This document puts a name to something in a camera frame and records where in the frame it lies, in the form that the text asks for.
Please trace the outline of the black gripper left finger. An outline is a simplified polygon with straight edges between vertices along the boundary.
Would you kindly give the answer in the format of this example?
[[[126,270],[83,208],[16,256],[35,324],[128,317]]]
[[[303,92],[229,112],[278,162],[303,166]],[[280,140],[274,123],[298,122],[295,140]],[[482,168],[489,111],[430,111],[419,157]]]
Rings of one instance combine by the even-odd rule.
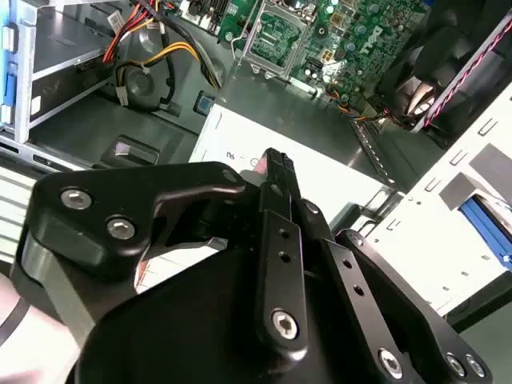
[[[83,348],[112,310],[226,250],[297,257],[301,231],[282,157],[255,185],[221,162],[50,174],[33,188],[11,277]]]

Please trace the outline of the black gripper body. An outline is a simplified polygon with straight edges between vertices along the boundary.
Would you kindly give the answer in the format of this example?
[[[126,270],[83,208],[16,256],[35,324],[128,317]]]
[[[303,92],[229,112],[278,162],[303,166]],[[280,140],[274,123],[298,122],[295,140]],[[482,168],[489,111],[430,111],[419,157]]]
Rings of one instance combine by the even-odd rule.
[[[368,383],[340,309],[296,256],[226,250],[120,305],[91,332],[78,383]]]

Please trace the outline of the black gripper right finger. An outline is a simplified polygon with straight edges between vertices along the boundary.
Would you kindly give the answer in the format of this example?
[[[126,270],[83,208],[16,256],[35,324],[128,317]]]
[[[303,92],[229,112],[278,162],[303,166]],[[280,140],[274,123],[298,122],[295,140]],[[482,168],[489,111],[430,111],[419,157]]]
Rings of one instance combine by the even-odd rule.
[[[491,383],[490,368],[354,230],[333,235],[282,157],[322,354],[342,383]]]

